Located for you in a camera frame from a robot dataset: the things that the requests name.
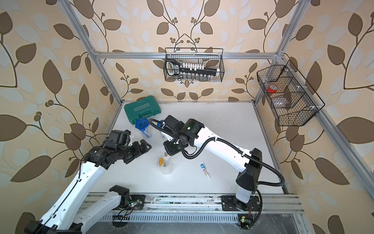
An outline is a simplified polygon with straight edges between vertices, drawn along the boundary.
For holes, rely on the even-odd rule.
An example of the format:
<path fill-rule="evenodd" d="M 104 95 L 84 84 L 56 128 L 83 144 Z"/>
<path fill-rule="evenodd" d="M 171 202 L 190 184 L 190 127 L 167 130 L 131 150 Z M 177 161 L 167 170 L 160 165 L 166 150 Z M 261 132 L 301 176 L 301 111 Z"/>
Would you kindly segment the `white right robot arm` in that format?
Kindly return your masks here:
<path fill-rule="evenodd" d="M 167 136 L 168 140 L 164 142 L 164 148 L 168 155 L 173 156 L 180 152 L 186 159 L 193 160 L 207 150 L 238 171 L 235 198 L 232 202 L 226 203 L 235 206 L 237 210 L 244 211 L 249 208 L 259 185 L 271 187 L 284 185 L 283 175 L 262 161 L 262 152 L 257 148 L 247 150 L 236 146 L 193 119 L 189 119 L 187 123 L 162 121 L 156 127 Z M 259 181 L 263 168 L 277 175 L 279 182 Z"/>

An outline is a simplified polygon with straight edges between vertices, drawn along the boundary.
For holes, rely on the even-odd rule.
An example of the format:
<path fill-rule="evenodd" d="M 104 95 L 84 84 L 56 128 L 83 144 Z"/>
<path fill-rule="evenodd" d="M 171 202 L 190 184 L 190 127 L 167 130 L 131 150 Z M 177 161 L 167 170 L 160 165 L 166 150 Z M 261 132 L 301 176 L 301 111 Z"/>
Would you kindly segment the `toothpaste tube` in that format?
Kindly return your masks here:
<path fill-rule="evenodd" d="M 200 163 L 200 167 L 201 167 L 201 169 L 203 170 L 205 176 L 206 176 L 208 179 L 210 179 L 210 175 L 209 175 L 209 173 L 208 173 L 207 170 L 206 170 L 206 166 L 205 166 L 204 162 L 201 162 L 201 163 Z"/>

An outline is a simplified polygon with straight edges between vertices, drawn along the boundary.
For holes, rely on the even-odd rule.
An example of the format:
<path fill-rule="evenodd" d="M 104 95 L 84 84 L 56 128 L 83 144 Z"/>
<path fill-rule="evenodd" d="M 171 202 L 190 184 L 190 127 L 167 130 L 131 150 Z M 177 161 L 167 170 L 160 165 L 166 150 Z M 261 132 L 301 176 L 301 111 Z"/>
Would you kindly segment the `blue lid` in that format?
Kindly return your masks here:
<path fill-rule="evenodd" d="M 136 129 L 138 129 L 141 132 L 146 131 L 146 129 L 149 127 L 150 123 L 148 119 L 139 119 L 135 123 Z"/>
<path fill-rule="evenodd" d="M 157 123 L 157 127 L 163 129 L 164 128 L 164 121 L 161 120 Z"/>

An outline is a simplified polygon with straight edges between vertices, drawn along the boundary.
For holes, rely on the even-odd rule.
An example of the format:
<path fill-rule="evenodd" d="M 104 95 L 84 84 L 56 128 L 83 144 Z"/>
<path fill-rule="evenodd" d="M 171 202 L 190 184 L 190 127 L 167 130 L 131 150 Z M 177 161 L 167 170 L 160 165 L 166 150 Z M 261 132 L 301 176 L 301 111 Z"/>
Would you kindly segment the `clear plastic container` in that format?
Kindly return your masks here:
<path fill-rule="evenodd" d="M 141 129 L 140 132 L 144 138 L 151 138 L 153 136 L 153 132 L 150 128 Z"/>
<path fill-rule="evenodd" d="M 165 161 L 165 165 L 163 167 L 159 166 L 159 169 L 164 175 L 170 175 L 173 171 L 173 165 L 172 165 L 171 159 L 170 161 Z"/>

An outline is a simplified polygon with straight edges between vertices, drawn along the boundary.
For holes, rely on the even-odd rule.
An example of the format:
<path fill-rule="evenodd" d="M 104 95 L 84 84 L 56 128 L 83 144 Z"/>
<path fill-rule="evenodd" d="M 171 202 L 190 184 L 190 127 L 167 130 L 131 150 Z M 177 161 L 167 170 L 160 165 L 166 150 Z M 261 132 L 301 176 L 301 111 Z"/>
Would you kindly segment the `blue lid front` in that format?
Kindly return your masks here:
<path fill-rule="evenodd" d="M 164 128 L 164 121 L 161 120 L 157 123 L 157 127 L 163 129 Z"/>

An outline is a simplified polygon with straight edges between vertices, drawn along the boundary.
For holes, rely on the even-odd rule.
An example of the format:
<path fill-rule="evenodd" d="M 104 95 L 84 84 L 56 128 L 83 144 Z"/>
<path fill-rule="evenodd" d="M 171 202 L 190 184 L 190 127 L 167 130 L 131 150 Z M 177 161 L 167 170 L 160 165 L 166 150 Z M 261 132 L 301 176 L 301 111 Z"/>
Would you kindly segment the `white bottle purple label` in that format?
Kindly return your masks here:
<path fill-rule="evenodd" d="M 165 161 L 170 161 L 170 159 L 171 159 L 171 156 L 168 155 L 167 153 L 164 153 L 164 160 Z"/>

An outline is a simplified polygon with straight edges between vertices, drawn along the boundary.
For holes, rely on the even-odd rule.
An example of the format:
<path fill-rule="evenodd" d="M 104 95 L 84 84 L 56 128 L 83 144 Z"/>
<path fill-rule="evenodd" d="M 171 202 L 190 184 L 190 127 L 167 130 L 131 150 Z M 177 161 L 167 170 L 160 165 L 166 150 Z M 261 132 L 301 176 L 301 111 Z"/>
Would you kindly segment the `white shampoo bottle gold cap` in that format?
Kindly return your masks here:
<path fill-rule="evenodd" d="M 158 161 L 158 164 L 160 167 L 163 167 L 165 165 L 165 161 L 163 158 L 160 158 L 159 161 Z"/>

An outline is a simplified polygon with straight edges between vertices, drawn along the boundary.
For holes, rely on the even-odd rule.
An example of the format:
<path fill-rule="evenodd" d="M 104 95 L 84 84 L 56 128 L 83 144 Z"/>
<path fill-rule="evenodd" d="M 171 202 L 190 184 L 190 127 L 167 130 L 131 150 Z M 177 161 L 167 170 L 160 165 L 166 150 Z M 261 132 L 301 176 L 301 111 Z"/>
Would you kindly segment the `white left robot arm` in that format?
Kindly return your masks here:
<path fill-rule="evenodd" d="M 129 189 L 115 185 L 104 198 L 84 211 L 79 208 L 87 195 L 109 167 L 118 160 L 126 164 L 150 151 L 145 140 L 132 145 L 115 143 L 92 148 L 84 157 L 79 172 L 57 202 L 40 220 L 31 220 L 24 227 L 26 234 L 85 234 L 108 212 L 119 208 L 133 211 L 144 203 L 144 197 L 133 199 Z"/>

